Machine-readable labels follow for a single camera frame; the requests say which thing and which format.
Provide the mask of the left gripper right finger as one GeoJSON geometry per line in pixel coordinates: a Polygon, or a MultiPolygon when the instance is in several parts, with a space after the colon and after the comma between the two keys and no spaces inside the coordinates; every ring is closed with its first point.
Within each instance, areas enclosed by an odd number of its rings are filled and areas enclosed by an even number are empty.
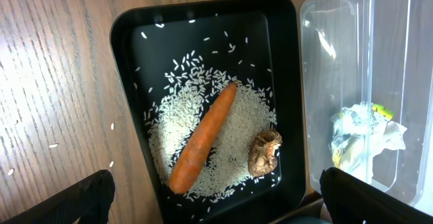
{"type": "Polygon", "coordinates": [[[320,177],[321,195],[334,223],[432,224],[432,217],[331,167],[320,177]]]}

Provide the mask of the light blue bowl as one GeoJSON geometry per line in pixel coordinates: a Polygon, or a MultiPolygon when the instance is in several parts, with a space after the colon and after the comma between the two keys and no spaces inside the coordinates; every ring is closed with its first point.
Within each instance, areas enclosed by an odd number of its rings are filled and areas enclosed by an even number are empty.
{"type": "Polygon", "coordinates": [[[299,216],[290,219],[284,219],[277,224],[332,224],[332,222],[318,217],[299,216]]]}

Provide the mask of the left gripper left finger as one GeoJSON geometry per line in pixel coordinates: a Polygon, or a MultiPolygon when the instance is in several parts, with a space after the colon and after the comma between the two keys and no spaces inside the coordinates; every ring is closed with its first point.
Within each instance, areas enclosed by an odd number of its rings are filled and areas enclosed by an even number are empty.
{"type": "Polygon", "coordinates": [[[6,223],[108,223],[115,183],[108,170],[100,170],[6,223]]]}

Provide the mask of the dried brown mushroom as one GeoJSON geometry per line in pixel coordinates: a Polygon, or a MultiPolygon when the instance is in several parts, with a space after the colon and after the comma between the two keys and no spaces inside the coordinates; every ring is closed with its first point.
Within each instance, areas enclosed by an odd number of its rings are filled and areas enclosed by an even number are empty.
{"type": "Polygon", "coordinates": [[[278,164],[275,151],[281,145],[282,136],[275,129],[267,129],[256,135],[248,154],[249,174],[262,177],[272,172],[278,164]]]}

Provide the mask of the pile of white rice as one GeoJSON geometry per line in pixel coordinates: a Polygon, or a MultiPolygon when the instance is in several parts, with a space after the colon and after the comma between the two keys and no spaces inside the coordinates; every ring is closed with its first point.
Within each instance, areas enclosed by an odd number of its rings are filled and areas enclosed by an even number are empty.
{"type": "Polygon", "coordinates": [[[197,181],[182,196],[213,203],[229,198],[248,181],[258,183],[248,170],[248,154],[254,137],[277,124],[275,109],[269,101],[270,88],[256,87],[252,79],[242,82],[236,75],[208,66],[192,51],[181,60],[173,60],[164,71],[161,87],[149,93],[162,93],[144,111],[143,121],[149,147],[160,182],[168,185],[169,175],[179,161],[188,139],[203,119],[211,103],[232,82],[237,93],[197,181]]]}

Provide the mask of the white paper napkin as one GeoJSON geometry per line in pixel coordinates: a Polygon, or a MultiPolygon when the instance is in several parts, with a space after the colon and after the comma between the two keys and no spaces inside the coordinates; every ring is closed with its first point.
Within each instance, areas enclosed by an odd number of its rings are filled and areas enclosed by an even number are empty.
{"type": "Polygon", "coordinates": [[[344,171],[370,184],[373,177],[373,158],[384,150],[405,150],[403,135],[407,128],[388,121],[375,126],[378,131],[370,135],[353,135],[349,138],[349,148],[345,156],[348,162],[344,171]]]}

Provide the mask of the orange carrot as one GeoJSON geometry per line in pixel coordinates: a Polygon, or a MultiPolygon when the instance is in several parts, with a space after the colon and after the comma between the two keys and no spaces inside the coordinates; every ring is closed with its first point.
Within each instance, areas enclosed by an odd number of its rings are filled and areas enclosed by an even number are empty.
{"type": "Polygon", "coordinates": [[[231,109],[236,93],[235,83],[227,85],[192,133],[170,174],[168,186],[173,193],[184,194],[197,181],[231,109]]]}

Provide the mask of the foil snack wrapper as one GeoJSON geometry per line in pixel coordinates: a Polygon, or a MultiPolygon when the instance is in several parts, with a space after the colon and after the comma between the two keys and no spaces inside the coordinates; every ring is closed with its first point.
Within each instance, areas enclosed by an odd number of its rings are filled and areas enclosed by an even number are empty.
{"type": "Polygon", "coordinates": [[[354,168],[365,137],[383,131],[393,117],[394,112],[389,108],[367,102],[343,107],[335,113],[331,117],[333,133],[329,144],[334,166],[343,171],[354,168]]]}

